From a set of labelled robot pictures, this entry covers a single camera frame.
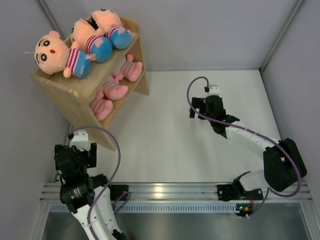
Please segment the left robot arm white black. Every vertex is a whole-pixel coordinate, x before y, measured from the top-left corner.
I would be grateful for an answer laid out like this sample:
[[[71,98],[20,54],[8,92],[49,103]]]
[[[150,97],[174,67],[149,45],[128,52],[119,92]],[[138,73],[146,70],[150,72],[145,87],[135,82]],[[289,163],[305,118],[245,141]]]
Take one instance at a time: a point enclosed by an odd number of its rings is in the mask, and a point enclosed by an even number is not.
[[[126,240],[117,224],[110,197],[113,187],[104,174],[90,176],[89,168],[97,166],[97,145],[88,150],[57,144],[54,147],[55,168],[61,171],[60,201],[81,224],[90,240]]]

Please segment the boy plush doll blue pants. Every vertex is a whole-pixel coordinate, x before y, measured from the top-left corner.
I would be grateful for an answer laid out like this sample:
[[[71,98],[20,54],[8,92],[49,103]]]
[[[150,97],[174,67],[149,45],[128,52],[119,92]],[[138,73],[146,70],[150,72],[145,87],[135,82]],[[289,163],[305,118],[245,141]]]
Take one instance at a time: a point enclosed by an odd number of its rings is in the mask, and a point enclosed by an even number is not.
[[[113,51],[110,40],[105,36],[105,32],[100,29],[94,29],[85,19],[77,20],[70,34],[70,41],[73,44],[77,42],[77,47],[92,56],[91,60],[98,63],[107,62]]]

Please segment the pink striped plush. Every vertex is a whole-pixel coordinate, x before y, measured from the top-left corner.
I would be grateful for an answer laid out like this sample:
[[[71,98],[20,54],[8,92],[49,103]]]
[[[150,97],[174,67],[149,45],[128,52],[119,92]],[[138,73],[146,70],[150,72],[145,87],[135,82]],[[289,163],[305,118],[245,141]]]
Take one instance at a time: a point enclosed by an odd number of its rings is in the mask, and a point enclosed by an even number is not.
[[[135,82],[140,77],[142,70],[143,63],[134,61],[133,55],[127,54],[121,59],[111,75],[116,81],[121,81],[123,78],[126,78],[130,82]]]
[[[106,97],[109,100],[119,100],[123,98],[128,92],[128,87],[126,85],[120,85],[115,81],[106,81],[96,93],[98,99]]]
[[[105,98],[102,91],[98,91],[96,97],[89,104],[98,121],[104,120],[113,110],[113,102]]]

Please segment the aluminium mounting rail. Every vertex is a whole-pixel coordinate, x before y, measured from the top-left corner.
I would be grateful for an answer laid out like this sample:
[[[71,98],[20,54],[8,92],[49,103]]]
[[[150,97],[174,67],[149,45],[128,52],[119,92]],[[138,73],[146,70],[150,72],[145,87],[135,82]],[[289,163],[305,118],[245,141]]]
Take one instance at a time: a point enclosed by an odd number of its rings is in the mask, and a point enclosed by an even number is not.
[[[194,182],[194,183],[113,183],[116,185],[128,185],[132,201],[200,201],[217,202],[222,190],[218,190],[220,182]],[[60,201],[60,183],[46,183],[41,191],[41,202]],[[313,200],[308,185],[303,182],[299,193],[292,197],[280,197],[271,191],[267,200],[274,203],[284,202],[311,202]]]

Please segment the wooden two-tier shelf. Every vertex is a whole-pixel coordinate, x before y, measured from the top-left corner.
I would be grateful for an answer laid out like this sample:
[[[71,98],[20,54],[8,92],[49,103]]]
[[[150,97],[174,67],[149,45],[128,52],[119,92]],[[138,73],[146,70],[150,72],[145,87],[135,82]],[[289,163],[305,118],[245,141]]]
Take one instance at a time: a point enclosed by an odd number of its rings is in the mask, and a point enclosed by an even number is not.
[[[140,77],[135,82],[131,82],[126,78],[120,81],[121,85],[128,86],[128,92],[123,98],[114,101],[112,112],[106,119],[98,121],[89,106],[98,89],[116,67],[120,65],[121,60],[127,54],[133,55],[134,60],[137,62],[145,61],[140,25],[132,18],[122,16],[120,19],[124,27],[134,33],[131,45],[126,49],[113,50],[110,59],[105,63],[92,62],[90,71],[85,78],[80,79],[74,76],[64,78],[62,72],[50,75],[39,68],[30,75],[30,78],[43,89],[49,99],[75,128],[94,125],[108,129],[123,104],[129,99],[132,91],[146,96],[150,93],[146,70],[143,69]]]

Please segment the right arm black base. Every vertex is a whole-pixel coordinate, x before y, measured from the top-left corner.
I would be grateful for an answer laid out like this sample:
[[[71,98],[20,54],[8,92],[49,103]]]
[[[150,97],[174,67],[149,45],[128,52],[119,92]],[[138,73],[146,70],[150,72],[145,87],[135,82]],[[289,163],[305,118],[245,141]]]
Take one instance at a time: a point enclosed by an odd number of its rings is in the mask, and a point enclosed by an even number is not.
[[[229,202],[236,200],[263,200],[264,196],[261,189],[246,191],[242,186],[232,184],[218,184],[217,196],[220,201]]]

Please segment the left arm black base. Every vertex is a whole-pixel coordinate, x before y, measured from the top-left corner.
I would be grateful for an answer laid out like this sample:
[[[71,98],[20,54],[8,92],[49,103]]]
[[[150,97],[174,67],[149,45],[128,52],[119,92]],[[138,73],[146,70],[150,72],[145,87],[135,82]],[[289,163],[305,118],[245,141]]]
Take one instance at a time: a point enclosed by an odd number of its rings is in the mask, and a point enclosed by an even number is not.
[[[111,184],[109,186],[110,190],[110,200],[125,201],[128,198],[129,186],[127,184]]]

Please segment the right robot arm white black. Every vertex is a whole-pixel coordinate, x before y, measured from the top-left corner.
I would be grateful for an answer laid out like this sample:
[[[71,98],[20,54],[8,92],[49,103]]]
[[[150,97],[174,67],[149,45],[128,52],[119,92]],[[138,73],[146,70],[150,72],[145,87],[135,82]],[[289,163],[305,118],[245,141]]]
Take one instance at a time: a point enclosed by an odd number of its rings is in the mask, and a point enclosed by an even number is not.
[[[199,119],[211,118],[209,122],[216,134],[237,142],[263,161],[262,169],[245,172],[234,179],[234,182],[238,183],[233,186],[233,192],[238,198],[244,199],[253,190],[267,187],[282,192],[298,182],[297,172],[288,157],[293,160],[301,178],[307,175],[302,156],[292,139],[269,141],[261,137],[246,128],[239,118],[226,114],[223,99],[218,95],[209,95],[206,98],[193,97],[191,105],[190,118],[195,117],[194,110],[198,109]]]

